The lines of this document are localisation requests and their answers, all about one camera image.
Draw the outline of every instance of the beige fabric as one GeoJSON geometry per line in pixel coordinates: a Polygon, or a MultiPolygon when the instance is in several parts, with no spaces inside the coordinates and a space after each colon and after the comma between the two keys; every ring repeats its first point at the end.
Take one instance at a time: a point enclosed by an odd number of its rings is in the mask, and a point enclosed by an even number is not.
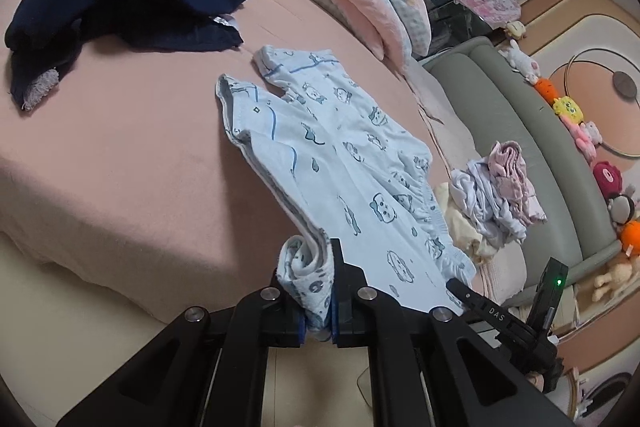
{"type": "Polygon", "coordinates": [[[471,221],[456,205],[449,192],[449,184],[442,183],[433,189],[436,201],[449,228],[449,235],[454,246],[460,248],[475,263],[481,264],[491,259],[497,248],[492,247],[486,238],[475,229],[471,221]]]}
{"type": "Polygon", "coordinates": [[[502,304],[520,292],[527,281],[527,266],[522,248],[509,243],[497,251],[487,263],[478,266],[484,285],[484,295],[502,304]]]}
{"type": "Polygon", "coordinates": [[[407,67],[405,77],[449,174],[453,169],[465,169],[469,160],[480,158],[471,133],[456,115],[438,80],[415,61],[407,67]]]}

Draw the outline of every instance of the light blue baby clothing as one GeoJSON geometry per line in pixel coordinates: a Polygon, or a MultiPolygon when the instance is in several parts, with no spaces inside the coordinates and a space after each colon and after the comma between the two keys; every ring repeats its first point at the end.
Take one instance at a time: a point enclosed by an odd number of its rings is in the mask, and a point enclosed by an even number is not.
{"type": "Polygon", "coordinates": [[[369,285],[403,306],[461,313],[446,281],[470,285],[476,269],[452,245],[427,183],[428,147],[387,116],[331,51],[265,46],[254,60],[283,97],[225,74],[216,94],[229,140],[300,230],[283,247],[276,274],[305,308],[309,328],[328,320],[330,237],[369,285]]]}

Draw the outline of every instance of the stuffed toy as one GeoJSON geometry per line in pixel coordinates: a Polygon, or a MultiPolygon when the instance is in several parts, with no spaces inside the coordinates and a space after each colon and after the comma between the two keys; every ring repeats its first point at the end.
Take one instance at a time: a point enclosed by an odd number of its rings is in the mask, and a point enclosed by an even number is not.
{"type": "Polygon", "coordinates": [[[602,134],[600,134],[596,124],[593,122],[582,122],[580,124],[580,129],[591,136],[591,143],[594,145],[600,145],[603,142],[602,134]]]}
{"type": "Polygon", "coordinates": [[[635,255],[631,259],[622,257],[609,264],[609,271],[598,275],[593,282],[595,289],[591,295],[593,302],[598,302],[608,292],[611,298],[617,297],[631,283],[640,277],[640,257],[635,255]]]}
{"type": "Polygon", "coordinates": [[[619,227],[626,225],[636,215],[636,202],[628,194],[614,194],[607,201],[607,208],[613,224],[619,227]]]}
{"type": "Polygon", "coordinates": [[[622,251],[627,257],[640,255],[640,222],[629,221],[620,231],[622,251]]]}
{"type": "Polygon", "coordinates": [[[540,77],[540,66],[524,52],[520,51],[518,43],[511,39],[510,47],[506,50],[498,50],[500,55],[507,59],[509,65],[516,71],[519,71],[529,84],[536,85],[540,77]]]}
{"type": "Polygon", "coordinates": [[[586,133],[582,129],[582,126],[576,125],[571,118],[565,114],[560,115],[560,121],[564,123],[564,126],[568,129],[571,137],[575,140],[575,146],[591,166],[596,159],[596,147],[591,141],[591,135],[586,133]]]}
{"type": "Polygon", "coordinates": [[[574,99],[568,96],[561,96],[558,98],[554,102],[553,110],[558,116],[561,114],[567,115],[576,125],[584,120],[584,115],[582,114],[580,107],[578,107],[578,104],[574,102],[574,99]]]}
{"type": "Polygon", "coordinates": [[[508,38],[519,41],[527,36],[527,27],[520,21],[507,22],[504,33],[508,38]]]}
{"type": "Polygon", "coordinates": [[[548,105],[554,105],[556,99],[560,98],[560,93],[558,93],[556,86],[548,78],[539,78],[533,88],[540,93],[540,96],[545,99],[548,105]]]}
{"type": "Polygon", "coordinates": [[[612,194],[622,192],[622,172],[609,162],[598,162],[593,166],[593,177],[605,200],[612,194]]]}

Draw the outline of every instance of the pink bed sheet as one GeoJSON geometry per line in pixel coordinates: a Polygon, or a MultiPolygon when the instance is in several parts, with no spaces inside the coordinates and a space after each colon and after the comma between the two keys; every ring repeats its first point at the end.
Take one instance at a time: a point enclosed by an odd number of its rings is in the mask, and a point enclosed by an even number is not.
{"type": "MultiPolygon", "coordinates": [[[[0,0],[0,29],[20,0],[0,0]]],[[[261,83],[265,44],[330,48],[382,109],[434,153],[404,81],[310,0],[248,0],[244,39],[222,53],[135,52],[114,37],[84,46],[73,70],[31,114],[8,94],[0,49],[0,229],[24,252],[111,287],[170,321],[190,305],[236,304],[266,285],[292,223],[226,138],[221,73],[261,83]]]]}

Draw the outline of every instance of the navy blue clothing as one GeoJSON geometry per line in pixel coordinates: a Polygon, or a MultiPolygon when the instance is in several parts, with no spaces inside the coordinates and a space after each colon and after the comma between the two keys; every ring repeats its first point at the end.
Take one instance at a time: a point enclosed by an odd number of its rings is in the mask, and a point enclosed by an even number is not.
{"type": "Polygon", "coordinates": [[[4,42],[12,51],[11,93],[22,107],[29,85],[51,68],[62,78],[82,43],[116,34],[135,48],[220,51],[242,43],[212,19],[246,0],[22,0],[4,42]]]}

